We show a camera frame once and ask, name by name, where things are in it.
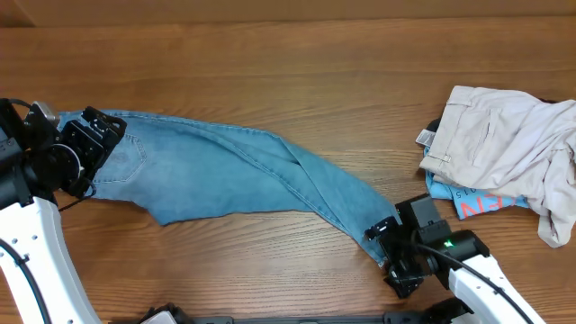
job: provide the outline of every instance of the blue fabric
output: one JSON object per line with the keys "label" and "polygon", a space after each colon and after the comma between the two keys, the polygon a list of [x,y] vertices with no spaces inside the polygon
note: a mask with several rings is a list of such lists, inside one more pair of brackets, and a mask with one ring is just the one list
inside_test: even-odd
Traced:
{"label": "blue fabric", "polygon": [[[424,155],[428,153],[428,150],[428,147],[424,148]],[[430,171],[426,171],[426,187],[432,198],[453,200],[460,220],[509,206],[529,208],[524,196],[517,198],[502,197],[484,190],[443,184],[434,181],[434,174]]]}
{"label": "blue fabric", "polygon": [[[380,265],[382,249],[364,231],[396,215],[372,187],[264,130],[144,112],[123,118],[126,134],[98,171],[95,198],[134,202],[158,223],[233,212],[316,212]],[[60,127],[80,112],[61,114]]]}

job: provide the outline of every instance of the blue jeans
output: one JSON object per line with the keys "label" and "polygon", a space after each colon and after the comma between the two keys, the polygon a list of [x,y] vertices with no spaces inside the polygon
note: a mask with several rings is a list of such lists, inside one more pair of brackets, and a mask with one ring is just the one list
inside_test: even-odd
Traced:
{"label": "blue jeans", "polygon": [[[158,223],[233,212],[316,212],[376,262],[384,255],[364,231],[396,215],[365,182],[264,130],[144,112],[123,118],[126,135],[94,179],[96,198],[134,202]],[[79,120],[61,114],[60,126]]]}

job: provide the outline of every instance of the wooden tabletop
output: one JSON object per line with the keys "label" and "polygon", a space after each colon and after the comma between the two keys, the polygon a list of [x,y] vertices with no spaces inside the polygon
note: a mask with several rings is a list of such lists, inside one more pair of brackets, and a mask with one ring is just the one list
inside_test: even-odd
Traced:
{"label": "wooden tabletop", "polygon": [[[575,33],[576,18],[2,29],[0,95],[273,131],[397,203],[425,192],[414,139],[453,86],[576,97]],[[459,221],[450,202],[436,205],[453,230],[475,231],[547,322],[576,322],[575,240],[548,247],[521,208]],[[432,277],[398,300],[376,263],[313,213],[160,227],[131,203],[89,201],[62,218],[103,320],[166,302],[253,318],[422,310],[451,296]],[[19,321],[0,281],[0,322]]]}

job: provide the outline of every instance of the clothing tag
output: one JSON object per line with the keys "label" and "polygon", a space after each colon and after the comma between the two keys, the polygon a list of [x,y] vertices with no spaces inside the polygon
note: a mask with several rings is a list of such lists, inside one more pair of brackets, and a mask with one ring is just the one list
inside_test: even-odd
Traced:
{"label": "clothing tag", "polygon": [[435,136],[436,136],[436,134],[433,131],[422,130],[420,132],[420,135],[418,135],[416,142],[418,144],[422,144],[424,146],[431,147]]}

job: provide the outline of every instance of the white garment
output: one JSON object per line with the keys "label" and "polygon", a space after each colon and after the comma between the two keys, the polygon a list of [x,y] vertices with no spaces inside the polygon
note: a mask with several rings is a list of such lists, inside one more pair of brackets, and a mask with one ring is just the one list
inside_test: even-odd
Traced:
{"label": "white garment", "polygon": [[538,235],[556,248],[576,221],[575,150],[574,100],[457,86],[420,167],[461,186],[524,195],[540,214]]}

